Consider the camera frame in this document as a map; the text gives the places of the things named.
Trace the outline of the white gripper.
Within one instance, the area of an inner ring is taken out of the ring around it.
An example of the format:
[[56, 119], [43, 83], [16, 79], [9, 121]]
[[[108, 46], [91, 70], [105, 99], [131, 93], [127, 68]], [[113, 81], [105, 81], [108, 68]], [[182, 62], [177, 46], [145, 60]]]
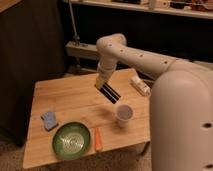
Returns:
[[113, 72], [115, 71], [114, 65], [103, 65], [101, 62], [98, 63], [97, 71], [99, 76], [96, 78], [95, 87], [101, 89], [102, 86], [108, 82]]

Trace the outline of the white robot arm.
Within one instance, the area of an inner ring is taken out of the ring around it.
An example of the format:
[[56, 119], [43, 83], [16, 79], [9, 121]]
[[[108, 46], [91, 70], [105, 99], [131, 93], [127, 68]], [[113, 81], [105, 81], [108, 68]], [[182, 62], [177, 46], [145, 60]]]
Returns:
[[126, 45], [122, 34], [97, 40], [96, 87], [122, 62], [154, 80], [150, 111], [152, 171], [213, 171], [213, 70]]

